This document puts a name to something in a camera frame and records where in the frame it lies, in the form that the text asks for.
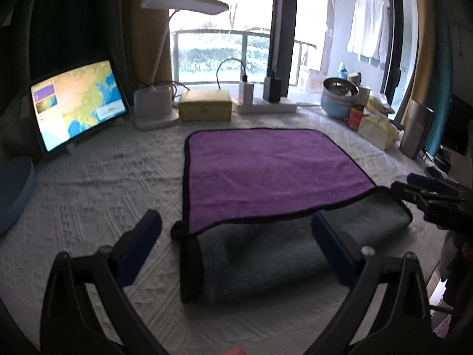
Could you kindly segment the operator thumb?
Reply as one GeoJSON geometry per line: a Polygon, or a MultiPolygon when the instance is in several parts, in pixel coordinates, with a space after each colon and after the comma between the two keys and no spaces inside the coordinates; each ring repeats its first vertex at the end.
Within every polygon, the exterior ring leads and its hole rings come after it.
{"type": "Polygon", "coordinates": [[[243,348],[234,348],[231,349],[230,351],[227,351],[223,353],[222,355],[245,355],[246,352],[243,350],[243,348]]]}

